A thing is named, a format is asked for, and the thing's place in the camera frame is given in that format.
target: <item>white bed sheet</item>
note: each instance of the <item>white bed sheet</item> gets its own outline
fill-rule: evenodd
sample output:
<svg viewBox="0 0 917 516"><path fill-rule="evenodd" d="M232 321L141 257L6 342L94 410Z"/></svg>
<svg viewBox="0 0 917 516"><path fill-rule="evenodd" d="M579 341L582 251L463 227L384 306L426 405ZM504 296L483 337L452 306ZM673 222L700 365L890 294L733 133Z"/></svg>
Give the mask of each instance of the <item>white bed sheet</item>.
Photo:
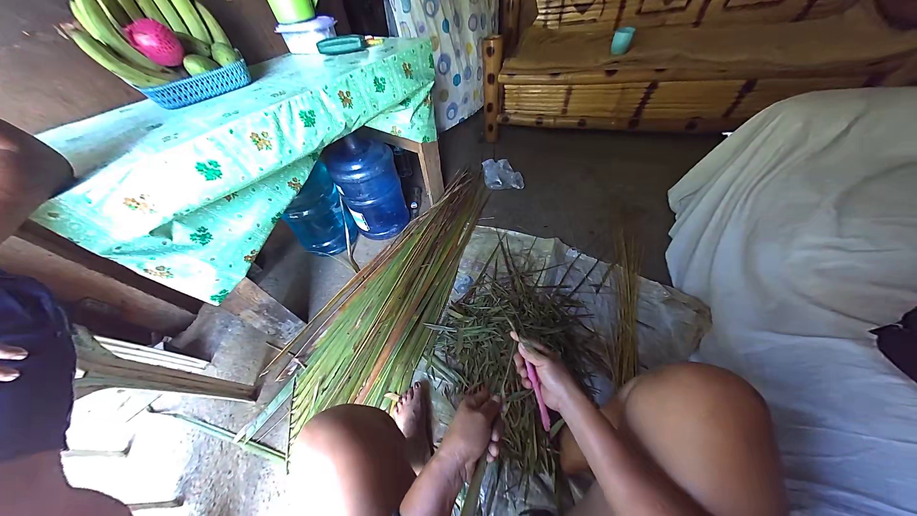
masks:
<svg viewBox="0 0 917 516"><path fill-rule="evenodd" d="M799 514L917 514L917 383L868 330L917 305L917 88L800 95L668 192L697 358L765 397Z"/></svg>

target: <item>dragon fruit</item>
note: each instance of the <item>dragon fruit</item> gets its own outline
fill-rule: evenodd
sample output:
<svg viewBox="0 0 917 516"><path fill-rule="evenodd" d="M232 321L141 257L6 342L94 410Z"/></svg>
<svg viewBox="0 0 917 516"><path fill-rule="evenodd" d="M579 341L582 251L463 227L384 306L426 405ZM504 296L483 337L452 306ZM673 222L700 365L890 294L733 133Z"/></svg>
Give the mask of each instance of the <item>dragon fruit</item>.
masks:
<svg viewBox="0 0 917 516"><path fill-rule="evenodd" d="M124 28L132 47L160 66L178 66L184 59L182 43L160 22L142 18Z"/></svg>

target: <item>plastic tablecloth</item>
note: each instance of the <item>plastic tablecloth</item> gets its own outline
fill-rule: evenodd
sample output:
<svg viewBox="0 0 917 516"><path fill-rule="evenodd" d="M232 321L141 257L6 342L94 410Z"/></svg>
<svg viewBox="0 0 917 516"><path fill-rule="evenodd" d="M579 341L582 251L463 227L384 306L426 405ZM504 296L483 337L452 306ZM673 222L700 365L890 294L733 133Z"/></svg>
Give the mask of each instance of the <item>plastic tablecloth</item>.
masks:
<svg viewBox="0 0 917 516"><path fill-rule="evenodd" d="M193 106L170 111L146 100L40 134L79 181L32 219L219 304L326 145L364 125L436 139L429 39L287 54L251 72L251 85Z"/></svg>

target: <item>hand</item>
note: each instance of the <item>hand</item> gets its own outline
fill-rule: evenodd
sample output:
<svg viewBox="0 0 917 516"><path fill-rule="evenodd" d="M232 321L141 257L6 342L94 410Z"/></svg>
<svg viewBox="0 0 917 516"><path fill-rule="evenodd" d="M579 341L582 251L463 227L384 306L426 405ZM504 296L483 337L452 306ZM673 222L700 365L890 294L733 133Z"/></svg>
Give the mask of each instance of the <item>hand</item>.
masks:
<svg viewBox="0 0 917 516"><path fill-rule="evenodd" d="M541 382L541 396L545 400L545 405L549 409L560 412L561 406L572 392L571 389L573 391L579 389L567 367L560 362L556 353L549 351L541 342L519 337L515 331L510 331L510 338L519 342L519 351L513 355L513 362L516 373L522 378L523 387L532 388L532 381L525 369L527 360L532 363L538 373L538 380Z"/></svg>
<svg viewBox="0 0 917 516"><path fill-rule="evenodd" d="M492 397L485 387L466 395L443 437L437 453L455 461L465 482L471 479L474 466L485 451L487 462L493 462L500 454L503 437L501 405L500 397Z"/></svg>
<svg viewBox="0 0 917 516"><path fill-rule="evenodd" d="M0 344L0 360L22 360L28 352L20 347ZM0 365L0 382L12 382L19 378L19 372L12 368Z"/></svg>

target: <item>blue cup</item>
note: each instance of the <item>blue cup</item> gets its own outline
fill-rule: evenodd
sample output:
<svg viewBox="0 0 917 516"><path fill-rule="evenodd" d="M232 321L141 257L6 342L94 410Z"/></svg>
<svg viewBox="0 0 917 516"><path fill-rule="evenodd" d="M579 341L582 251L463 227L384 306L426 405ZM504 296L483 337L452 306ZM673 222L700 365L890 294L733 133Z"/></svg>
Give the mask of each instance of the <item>blue cup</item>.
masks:
<svg viewBox="0 0 917 516"><path fill-rule="evenodd" d="M636 28L633 27L621 27L614 32L614 37L612 38L612 54L621 55L627 53L627 49L630 48L631 39L634 38L634 33Z"/></svg>

